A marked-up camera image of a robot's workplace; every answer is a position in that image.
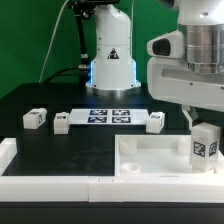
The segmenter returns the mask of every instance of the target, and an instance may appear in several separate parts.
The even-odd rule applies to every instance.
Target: table surface
[[[45,124],[37,130],[24,130],[22,116],[41,107],[48,111]],[[108,99],[88,94],[78,84],[24,84],[1,99],[0,108],[1,139],[16,137],[18,145],[5,176],[113,176],[115,135],[147,134],[144,125],[73,125],[68,135],[54,135],[55,114],[75,108],[162,111],[166,120],[161,134],[189,134],[181,106],[153,100],[145,85],[137,95]],[[224,126],[222,113],[198,112],[203,120]],[[41,223],[223,223],[223,208],[223,204],[194,203],[1,202],[0,214],[3,223],[40,223],[40,214]]]

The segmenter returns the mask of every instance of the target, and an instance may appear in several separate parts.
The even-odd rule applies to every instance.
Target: white box
[[[68,134],[69,113],[57,113],[54,118],[54,134]]]
[[[192,128],[190,164],[199,170],[213,169],[218,162],[221,128],[201,123]]]
[[[46,121],[47,110],[44,108],[32,109],[23,116],[23,127],[25,129],[37,129]]]
[[[165,114],[153,112],[146,121],[146,132],[159,134],[164,126]]]

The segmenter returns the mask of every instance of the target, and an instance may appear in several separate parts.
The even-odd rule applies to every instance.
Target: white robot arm
[[[120,0],[70,1],[76,14],[80,33],[82,60],[88,63],[82,19],[96,18],[97,55],[91,62],[88,92],[120,97],[135,91],[141,84],[136,80],[136,63],[131,56],[131,21],[113,4]]]
[[[224,111],[224,1],[160,0],[179,10],[178,29],[147,45],[155,99]]]

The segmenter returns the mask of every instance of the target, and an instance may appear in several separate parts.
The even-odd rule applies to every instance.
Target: green wall
[[[38,82],[56,18],[65,0],[0,1],[0,98],[23,83]],[[132,0],[121,0],[119,9],[131,14]],[[146,82],[147,42],[176,28],[177,12],[157,0],[135,0],[133,57],[137,76]],[[87,47],[95,56],[94,18],[84,22]],[[44,73],[44,79],[61,68],[79,63],[79,41],[72,11],[64,11]]]

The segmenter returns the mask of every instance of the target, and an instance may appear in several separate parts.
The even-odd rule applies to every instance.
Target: white edge
[[[15,150],[15,139],[5,139],[0,144],[0,150],[2,148],[7,152],[12,149]],[[115,157],[119,159],[117,152],[115,152]],[[118,169],[119,167],[115,165],[116,175],[119,173]],[[0,177],[0,201],[224,203],[224,175],[143,174],[141,176],[114,177],[2,176]]]

